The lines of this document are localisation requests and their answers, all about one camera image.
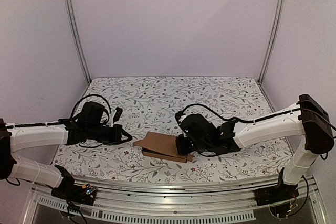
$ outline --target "white wall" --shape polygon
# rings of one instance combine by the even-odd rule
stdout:
[[[0,0],[0,117],[46,122],[69,116],[86,87],[64,0]],[[50,162],[55,147],[26,151]],[[0,181],[0,223],[19,223],[29,183]]]
[[[310,94],[336,124],[336,1],[285,0],[279,34],[265,79],[277,109]],[[330,223],[336,223],[336,151],[312,170]]]
[[[73,0],[95,77],[257,77],[276,0]]]

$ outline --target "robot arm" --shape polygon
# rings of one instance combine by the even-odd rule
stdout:
[[[0,179],[17,178],[52,187],[52,195],[68,199],[74,190],[74,178],[61,166],[44,165],[17,154],[17,151],[45,145],[74,145],[86,139],[106,145],[121,144],[132,140],[122,129],[119,120],[122,109],[114,113],[112,127],[101,123],[104,107],[95,102],[86,102],[76,118],[60,119],[52,123],[27,125],[6,124],[0,119]],[[86,185],[89,193],[83,194],[80,203],[93,204],[93,187]]]
[[[298,196],[297,184],[303,174],[320,154],[327,153],[334,146],[327,112],[307,94],[301,95],[298,103],[281,111],[254,120],[224,119],[226,122],[219,127],[200,114],[185,116],[184,111],[175,116],[184,133],[176,138],[181,155],[197,151],[214,152],[211,156],[218,156],[238,152],[262,141],[301,136],[298,149],[279,174],[278,184],[255,191],[259,206]]]

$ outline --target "patterned fabric surface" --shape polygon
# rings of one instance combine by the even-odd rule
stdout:
[[[231,77],[132,77],[98,78],[86,94],[100,94],[112,109],[124,109],[120,123],[135,139],[148,131],[179,135],[174,114],[190,103],[202,103],[222,116],[252,119],[270,113],[264,96],[252,78]],[[88,98],[98,101],[100,98]],[[220,119],[203,108],[192,107],[189,113],[202,113],[215,126]],[[132,142],[117,146],[82,148],[59,146],[54,164],[77,176],[142,183],[206,183],[238,180],[276,174],[291,152],[284,139],[259,143],[236,153],[203,157],[193,153],[193,161],[176,163],[145,157]],[[95,146],[95,141],[83,145]]]

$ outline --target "metal rail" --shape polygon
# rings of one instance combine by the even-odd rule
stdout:
[[[113,223],[240,223],[255,219],[254,201],[256,188],[275,185],[277,176],[228,181],[210,184],[156,185],[132,182],[113,182],[109,180],[93,183],[98,186],[95,204],[81,206],[83,214],[92,219]],[[87,183],[87,178],[76,179]],[[324,208],[320,206],[320,196],[312,176],[308,177],[310,197],[315,201],[317,223],[326,223]],[[300,196],[306,196],[306,183],[298,185]],[[37,186],[24,220],[30,224],[37,204],[60,211],[66,211],[64,200],[50,195],[50,189]]]
[[[262,63],[261,71],[260,71],[259,78],[258,78],[258,81],[257,81],[259,84],[263,83],[263,81],[265,79],[265,76],[266,76],[266,73],[267,73],[269,61],[270,61],[270,58],[271,58],[271,55],[272,55],[272,52],[273,52],[273,48],[274,48],[274,45],[275,45],[275,41],[276,41],[278,29],[279,29],[279,24],[280,24],[282,9],[283,9],[283,6],[284,6],[284,1],[285,0],[278,0],[277,1],[277,8],[276,8],[276,12],[275,12],[274,20],[273,20],[271,35],[270,35],[269,40],[268,40],[264,61]]]
[[[83,51],[83,48],[82,48],[82,44],[80,42],[80,37],[79,37],[79,33],[78,33],[78,27],[77,27],[77,23],[76,23],[76,19],[75,19],[75,14],[73,12],[74,8],[72,6],[72,0],[65,0],[65,4],[66,4],[66,9],[67,9],[67,14],[68,14],[68,18],[69,18],[70,28],[71,28],[71,32],[72,32],[72,36],[73,36],[73,41],[75,43],[79,63],[80,63],[80,66],[82,68],[82,72],[83,72],[83,75],[84,75],[84,78],[85,78],[86,82],[88,84],[90,84],[91,83],[91,76],[90,76],[89,68],[88,68],[88,65],[86,63],[86,59],[85,59],[85,56],[84,56],[84,51]]]

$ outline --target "flattened cardboard box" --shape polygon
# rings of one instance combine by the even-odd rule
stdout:
[[[175,139],[176,136],[149,131],[144,139],[134,142],[133,145],[142,147],[144,156],[181,163],[191,162],[193,159],[190,154],[182,156],[177,153]]]

